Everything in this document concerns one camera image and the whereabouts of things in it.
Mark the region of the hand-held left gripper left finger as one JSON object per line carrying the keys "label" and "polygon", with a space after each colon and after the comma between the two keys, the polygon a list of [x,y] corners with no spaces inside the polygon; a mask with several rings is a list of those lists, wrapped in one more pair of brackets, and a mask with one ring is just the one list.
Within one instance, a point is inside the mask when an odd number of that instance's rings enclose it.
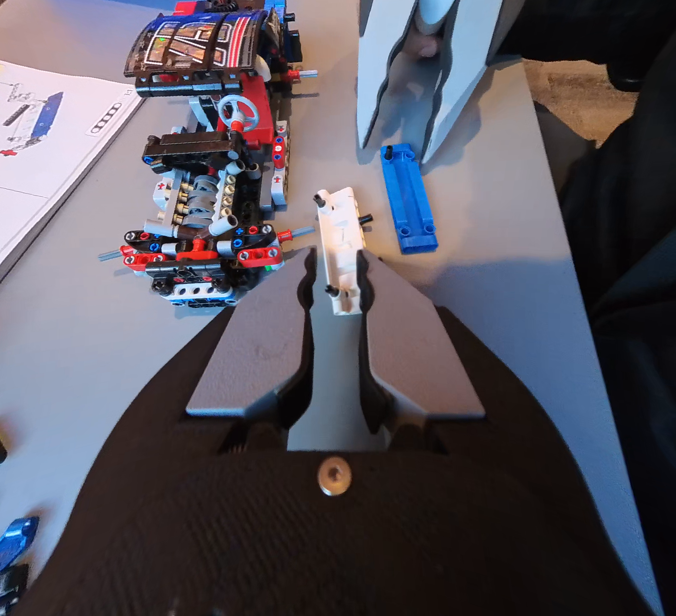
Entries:
{"label": "hand-held left gripper left finger", "polygon": [[317,249],[301,249],[241,299],[187,405],[194,417],[289,429],[312,397]]}

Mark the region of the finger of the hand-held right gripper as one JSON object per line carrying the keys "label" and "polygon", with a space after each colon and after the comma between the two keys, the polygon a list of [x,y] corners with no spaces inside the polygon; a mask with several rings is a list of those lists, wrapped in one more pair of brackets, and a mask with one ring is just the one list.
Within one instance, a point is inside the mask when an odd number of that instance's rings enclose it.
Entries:
{"label": "finger of the hand-held right gripper", "polygon": [[359,37],[357,129],[365,148],[387,86],[389,69],[410,26],[417,0],[373,0]]}
{"label": "finger of the hand-held right gripper", "polygon": [[487,69],[503,0],[456,0],[445,23],[440,71],[422,147],[426,164],[444,142]]}

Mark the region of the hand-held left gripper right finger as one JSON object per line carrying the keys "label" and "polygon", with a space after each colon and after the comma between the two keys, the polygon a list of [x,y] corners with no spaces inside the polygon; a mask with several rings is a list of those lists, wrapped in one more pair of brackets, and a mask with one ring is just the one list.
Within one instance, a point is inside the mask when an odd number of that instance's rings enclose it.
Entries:
{"label": "hand-held left gripper right finger", "polygon": [[369,432],[483,419],[486,411],[433,302],[370,251],[357,252],[356,267],[359,400]]}

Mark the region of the white toy brick panel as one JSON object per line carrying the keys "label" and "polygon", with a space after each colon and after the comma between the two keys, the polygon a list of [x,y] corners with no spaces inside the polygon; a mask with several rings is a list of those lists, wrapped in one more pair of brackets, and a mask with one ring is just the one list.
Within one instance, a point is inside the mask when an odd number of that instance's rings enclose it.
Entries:
{"label": "white toy brick panel", "polygon": [[357,251],[365,248],[364,232],[359,225],[361,216],[353,189],[343,188],[334,193],[325,189],[319,193],[326,206],[318,208],[320,236],[326,272],[326,285],[341,290],[331,298],[334,315],[359,314],[359,286],[357,283]]}

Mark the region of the blue toy brick panel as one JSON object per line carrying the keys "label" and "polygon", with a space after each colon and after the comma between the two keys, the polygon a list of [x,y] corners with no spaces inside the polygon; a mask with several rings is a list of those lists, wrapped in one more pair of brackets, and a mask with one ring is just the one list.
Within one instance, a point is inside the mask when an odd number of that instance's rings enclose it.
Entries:
{"label": "blue toy brick panel", "polygon": [[393,225],[401,253],[422,254],[438,248],[436,227],[420,166],[408,143],[393,145],[393,158],[380,156]]}

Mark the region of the pile of toy bricks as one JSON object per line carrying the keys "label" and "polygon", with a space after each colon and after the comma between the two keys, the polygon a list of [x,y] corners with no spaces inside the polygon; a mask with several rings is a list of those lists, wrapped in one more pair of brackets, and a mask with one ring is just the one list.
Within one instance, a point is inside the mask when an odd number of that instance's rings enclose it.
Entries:
{"label": "pile of toy bricks", "polygon": [[1,536],[1,614],[8,615],[26,589],[29,565],[18,564],[32,545],[39,524],[38,516],[15,519]]}

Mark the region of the person's right forearm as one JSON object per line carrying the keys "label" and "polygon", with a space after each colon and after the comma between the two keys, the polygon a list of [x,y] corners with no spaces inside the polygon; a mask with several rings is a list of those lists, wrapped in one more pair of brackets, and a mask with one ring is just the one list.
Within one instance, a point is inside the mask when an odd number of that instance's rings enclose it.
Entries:
{"label": "person's right forearm", "polygon": [[499,53],[644,75],[675,33],[675,0],[526,0]]}

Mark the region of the light grey desk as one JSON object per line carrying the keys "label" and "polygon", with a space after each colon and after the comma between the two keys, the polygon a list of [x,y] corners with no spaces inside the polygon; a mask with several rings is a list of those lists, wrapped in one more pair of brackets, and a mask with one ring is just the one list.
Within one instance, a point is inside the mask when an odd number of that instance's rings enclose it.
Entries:
{"label": "light grey desk", "polygon": [[[436,65],[392,67],[365,151],[356,133],[359,0],[287,0],[303,66],[294,86],[285,229],[311,224],[318,189],[354,189],[375,221],[367,248],[448,308],[533,392],[587,479],[609,536],[647,602],[662,613],[550,164],[519,60],[479,82],[423,168],[439,248],[402,256],[378,151],[420,147]],[[60,538],[114,425],[150,378],[219,309],[175,308],[119,262],[122,243],[156,206],[140,155],[149,135],[185,124],[186,99],[144,101],[1,282],[1,531],[39,515],[36,575]]]}

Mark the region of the person's right hand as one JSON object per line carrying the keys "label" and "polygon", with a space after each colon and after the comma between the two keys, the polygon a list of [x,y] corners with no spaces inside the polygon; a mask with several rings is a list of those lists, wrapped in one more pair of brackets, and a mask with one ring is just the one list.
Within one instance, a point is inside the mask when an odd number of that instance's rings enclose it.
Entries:
{"label": "person's right hand", "polygon": [[403,50],[414,59],[431,59],[439,53],[442,38],[436,35],[424,35],[415,26],[412,26]]}

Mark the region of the toy brick car model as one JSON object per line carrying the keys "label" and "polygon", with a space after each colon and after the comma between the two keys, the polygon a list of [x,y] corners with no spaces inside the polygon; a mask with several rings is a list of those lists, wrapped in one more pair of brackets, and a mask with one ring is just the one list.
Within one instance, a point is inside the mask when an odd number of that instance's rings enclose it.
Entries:
{"label": "toy brick car model", "polygon": [[236,306],[283,266],[283,243],[316,231],[272,224],[289,203],[284,105],[318,75],[299,66],[294,21],[287,0],[183,1],[150,21],[126,59],[140,97],[186,98],[196,123],[148,137],[156,217],[99,260],[122,259],[175,307]]}

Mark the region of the person's torso in dark clothing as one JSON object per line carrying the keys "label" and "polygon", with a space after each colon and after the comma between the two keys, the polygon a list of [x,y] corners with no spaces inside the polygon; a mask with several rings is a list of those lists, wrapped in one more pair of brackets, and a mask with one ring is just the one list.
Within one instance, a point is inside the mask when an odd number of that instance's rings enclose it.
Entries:
{"label": "person's torso in dark clothing", "polygon": [[675,36],[560,205],[666,615],[675,614]]}

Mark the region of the toy brick instruction manual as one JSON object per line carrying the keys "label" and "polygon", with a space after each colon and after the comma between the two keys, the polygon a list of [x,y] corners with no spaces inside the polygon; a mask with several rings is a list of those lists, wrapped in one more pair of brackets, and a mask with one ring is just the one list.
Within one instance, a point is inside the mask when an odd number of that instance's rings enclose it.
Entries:
{"label": "toy brick instruction manual", "polygon": [[142,99],[133,85],[1,62],[1,278]]}

